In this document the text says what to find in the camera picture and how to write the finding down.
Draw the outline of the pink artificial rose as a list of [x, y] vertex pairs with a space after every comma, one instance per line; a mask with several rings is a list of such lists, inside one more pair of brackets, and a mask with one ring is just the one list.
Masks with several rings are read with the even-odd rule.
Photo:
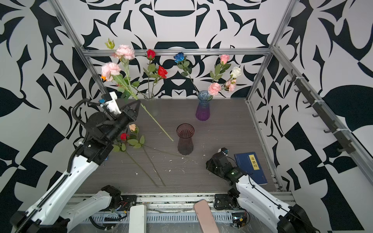
[[210, 77], [213, 82], [218, 82], [222, 78], [223, 74], [231, 67], [228, 63], [230, 56], [223, 54], [220, 56], [220, 61], [214, 66], [214, 69], [210, 71]]

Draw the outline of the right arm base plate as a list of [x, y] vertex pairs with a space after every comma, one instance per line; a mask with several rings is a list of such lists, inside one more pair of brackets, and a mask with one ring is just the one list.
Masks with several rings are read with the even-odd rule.
[[215, 194], [214, 208], [216, 210], [238, 210], [240, 205], [238, 203], [238, 194]]

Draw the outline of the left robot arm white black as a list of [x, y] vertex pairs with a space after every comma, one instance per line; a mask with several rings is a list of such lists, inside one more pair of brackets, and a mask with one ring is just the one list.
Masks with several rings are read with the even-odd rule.
[[121, 192], [107, 185], [92, 197], [69, 210], [65, 209], [77, 189], [113, 151], [114, 141], [129, 124], [136, 121], [141, 101], [136, 100], [119, 108], [116, 100], [104, 98], [97, 104], [104, 111], [91, 115], [86, 122], [76, 114], [84, 103], [93, 104], [89, 99], [83, 99], [71, 113], [86, 130], [83, 142], [70, 156], [67, 170], [49, 190], [27, 211], [13, 214], [10, 222], [17, 233], [68, 233], [101, 210], [116, 211], [121, 207]]

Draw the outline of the blue artificial rose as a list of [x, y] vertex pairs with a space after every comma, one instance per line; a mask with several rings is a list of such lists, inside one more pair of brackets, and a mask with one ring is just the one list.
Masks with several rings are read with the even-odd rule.
[[197, 92], [197, 94], [199, 94], [200, 91], [196, 87], [191, 77], [192, 67], [191, 63], [187, 60], [187, 57], [182, 52], [179, 52], [174, 56], [174, 60], [177, 67], [181, 70], [181, 75], [190, 79], [195, 91]]

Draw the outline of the pink peony flower spray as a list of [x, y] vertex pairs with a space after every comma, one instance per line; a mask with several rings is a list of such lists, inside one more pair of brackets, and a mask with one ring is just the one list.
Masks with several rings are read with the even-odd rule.
[[208, 88], [208, 93], [211, 96], [218, 95], [222, 90], [227, 92], [233, 92], [236, 88], [237, 80], [232, 79], [227, 81], [224, 85], [219, 85], [218, 83], [212, 83]]

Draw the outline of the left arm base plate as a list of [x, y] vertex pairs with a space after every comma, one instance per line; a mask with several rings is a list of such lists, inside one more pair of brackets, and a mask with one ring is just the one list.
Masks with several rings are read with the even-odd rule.
[[132, 206], [137, 204], [137, 195], [121, 195], [119, 200], [116, 201], [117, 211], [129, 211]]

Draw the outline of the purple blue glass vase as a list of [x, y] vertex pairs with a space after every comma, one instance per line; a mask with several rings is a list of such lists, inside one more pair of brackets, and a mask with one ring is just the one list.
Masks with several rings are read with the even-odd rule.
[[204, 90], [198, 94], [199, 104], [196, 110], [196, 118], [200, 121], [206, 121], [210, 118], [210, 101], [213, 96], [208, 91]]

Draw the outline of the large red artificial rose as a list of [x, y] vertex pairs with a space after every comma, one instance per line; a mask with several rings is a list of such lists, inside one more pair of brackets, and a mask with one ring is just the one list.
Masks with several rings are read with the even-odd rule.
[[156, 93], [154, 91], [155, 86], [159, 83], [160, 80], [166, 79], [168, 72], [162, 66], [155, 68], [154, 71], [150, 72], [150, 78], [153, 78], [152, 84], [152, 95], [155, 97]]

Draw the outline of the dark maroon glass vase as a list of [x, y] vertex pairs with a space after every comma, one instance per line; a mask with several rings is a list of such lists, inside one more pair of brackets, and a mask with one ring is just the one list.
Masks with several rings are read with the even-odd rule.
[[179, 137], [177, 147], [179, 153], [182, 155], [191, 154], [194, 150], [194, 144], [192, 141], [192, 137], [195, 134], [194, 127], [188, 123], [183, 123], [177, 127], [176, 133]]

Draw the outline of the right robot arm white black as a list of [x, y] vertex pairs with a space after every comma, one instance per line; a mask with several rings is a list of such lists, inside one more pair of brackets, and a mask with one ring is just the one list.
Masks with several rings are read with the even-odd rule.
[[234, 167], [224, 152], [214, 154], [206, 169], [225, 179], [231, 186], [228, 195], [235, 205], [253, 214], [273, 233], [316, 233], [305, 210], [281, 201], [257, 184], [249, 174]]

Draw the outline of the small red artificial rose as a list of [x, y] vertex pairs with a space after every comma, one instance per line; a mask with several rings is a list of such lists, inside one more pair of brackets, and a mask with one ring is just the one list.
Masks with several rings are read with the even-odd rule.
[[156, 65], [153, 63], [156, 53], [153, 50], [149, 49], [149, 50], [147, 50], [146, 55], [147, 55], [147, 59], [149, 61], [149, 64], [148, 64], [147, 68], [144, 68], [143, 70], [144, 70], [144, 73], [146, 74], [146, 76], [148, 78], [148, 97], [147, 97], [147, 99], [150, 100], [154, 97], [153, 90], [154, 90], [154, 86], [158, 82], [158, 74], [157, 74]]

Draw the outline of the white artificial rose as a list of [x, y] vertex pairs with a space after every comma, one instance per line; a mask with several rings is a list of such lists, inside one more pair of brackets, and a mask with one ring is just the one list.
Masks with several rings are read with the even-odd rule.
[[232, 83], [236, 82], [236, 79], [242, 75], [242, 70], [240, 67], [234, 67], [230, 72], [230, 80]]

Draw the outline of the clear glass vase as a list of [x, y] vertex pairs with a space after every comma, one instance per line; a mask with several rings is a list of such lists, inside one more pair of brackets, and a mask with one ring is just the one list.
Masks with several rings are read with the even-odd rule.
[[157, 100], [154, 94], [151, 91], [147, 91], [145, 93], [144, 100], [145, 100], [144, 106], [147, 108], [149, 113], [153, 117], [158, 117], [160, 115], [160, 110], [159, 110], [159, 105], [157, 103]]

